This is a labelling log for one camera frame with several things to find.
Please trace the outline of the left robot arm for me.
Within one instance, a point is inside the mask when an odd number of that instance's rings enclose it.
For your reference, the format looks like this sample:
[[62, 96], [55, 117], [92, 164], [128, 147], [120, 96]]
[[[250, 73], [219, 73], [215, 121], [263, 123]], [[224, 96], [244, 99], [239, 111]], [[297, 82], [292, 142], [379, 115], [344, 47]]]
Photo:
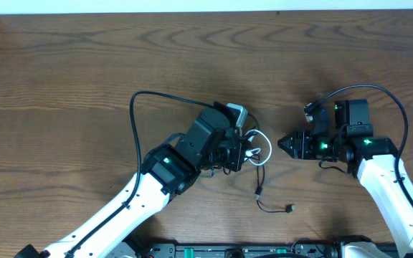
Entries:
[[201, 171], [237, 172], [250, 144], [237, 129], [248, 112], [241, 105], [215, 103], [203, 109], [176, 145], [160, 144], [148, 152], [141, 174], [74, 232], [37, 251], [31, 244], [18, 257], [106, 257], [136, 227], [161, 211], [198, 179]]

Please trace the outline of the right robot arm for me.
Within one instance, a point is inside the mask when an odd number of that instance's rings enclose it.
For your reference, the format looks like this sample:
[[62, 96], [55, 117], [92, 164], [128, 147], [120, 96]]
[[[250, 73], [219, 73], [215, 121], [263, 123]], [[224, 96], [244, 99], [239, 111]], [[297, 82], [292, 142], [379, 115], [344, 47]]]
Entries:
[[413, 183], [390, 138], [374, 136], [365, 99], [335, 103], [338, 132], [329, 133], [330, 120], [322, 106], [306, 110], [310, 130], [297, 130], [279, 139], [291, 158], [340, 161], [368, 191], [396, 244], [400, 257], [413, 257]]

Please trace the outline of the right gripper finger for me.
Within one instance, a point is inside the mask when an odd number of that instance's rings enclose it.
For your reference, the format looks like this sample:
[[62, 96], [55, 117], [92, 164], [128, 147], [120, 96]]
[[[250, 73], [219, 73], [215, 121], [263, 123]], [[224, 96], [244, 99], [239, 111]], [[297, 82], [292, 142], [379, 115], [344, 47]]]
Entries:
[[279, 141], [278, 144], [292, 144], [293, 143], [294, 132], [286, 133]]
[[286, 143], [279, 143], [278, 147], [281, 148], [285, 153], [287, 153], [291, 158], [293, 157], [293, 147]]

